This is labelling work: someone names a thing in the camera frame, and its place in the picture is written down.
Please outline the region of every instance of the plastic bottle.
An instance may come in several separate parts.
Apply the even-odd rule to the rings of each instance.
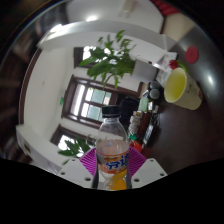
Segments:
[[[126,188],[123,180],[127,172],[129,144],[127,134],[119,122],[119,107],[102,107],[102,123],[96,140],[99,171],[105,178],[104,190]]]

